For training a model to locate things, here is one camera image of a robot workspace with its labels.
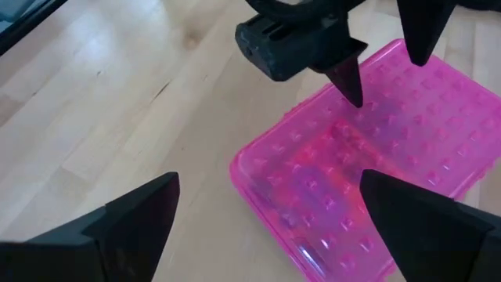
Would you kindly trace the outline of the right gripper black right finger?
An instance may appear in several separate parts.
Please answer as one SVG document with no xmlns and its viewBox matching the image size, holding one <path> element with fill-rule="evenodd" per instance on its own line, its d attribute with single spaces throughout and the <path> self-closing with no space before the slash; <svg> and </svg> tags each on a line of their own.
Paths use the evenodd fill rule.
<svg viewBox="0 0 501 282">
<path fill-rule="evenodd" d="M 362 199 L 407 282 L 501 282 L 501 217 L 366 169 Z"/>
</svg>

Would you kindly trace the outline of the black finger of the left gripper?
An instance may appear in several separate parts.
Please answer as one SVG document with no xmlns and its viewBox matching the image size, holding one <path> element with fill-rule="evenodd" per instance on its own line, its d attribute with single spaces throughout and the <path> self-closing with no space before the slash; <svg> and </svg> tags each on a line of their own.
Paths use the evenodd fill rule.
<svg viewBox="0 0 501 282">
<path fill-rule="evenodd" d="M 358 58 L 349 57 L 331 67 L 326 76 L 336 86 L 344 98 L 354 107 L 363 105 L 362 83 L 359 73 Z"/>
<path fill-rule="evenodd" d="M 429 60 L 455 0 L 397 0 L 399 16 L 411 62 L 424 66 Z"/>
</svg>

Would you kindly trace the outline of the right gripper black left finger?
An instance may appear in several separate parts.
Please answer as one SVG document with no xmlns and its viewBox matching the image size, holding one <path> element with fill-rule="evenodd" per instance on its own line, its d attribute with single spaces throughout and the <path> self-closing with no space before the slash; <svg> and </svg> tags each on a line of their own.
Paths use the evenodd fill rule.
<svg viewBox="0 0 501 282">
<path fill-rule="evenodd" d="M 179 197 L 168 172 L 29 240 L 0 241 L 0 282 L 151 282 Z"/>
</svg>

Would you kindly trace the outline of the clear pencil box pink lid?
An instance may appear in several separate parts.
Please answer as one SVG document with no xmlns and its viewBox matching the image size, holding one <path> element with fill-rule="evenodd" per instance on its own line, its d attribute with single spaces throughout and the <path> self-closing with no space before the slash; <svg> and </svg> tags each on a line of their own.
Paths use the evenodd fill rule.
<svg viewBox="0 0 501 282">
<path fill-rule="evenodd" d="M 381 282 L 395 264 L 359 192 L 375 169 L 460 199 L 501 157 L 501 96 L 401 39 L 360 66 L 363 105 L 325 85 L 244 146 L 235 188 L 308 282 Z"/>
</svg>

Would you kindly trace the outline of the black metal table frame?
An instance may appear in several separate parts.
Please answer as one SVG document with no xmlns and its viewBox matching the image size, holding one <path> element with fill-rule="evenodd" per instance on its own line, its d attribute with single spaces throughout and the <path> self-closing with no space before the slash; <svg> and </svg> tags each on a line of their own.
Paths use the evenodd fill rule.
<svg viewBox="0 0 501 282">
<path fill-rule="evenodd" d="M 0 0 L 0 56 L 67 0 Z"/>
</svg>

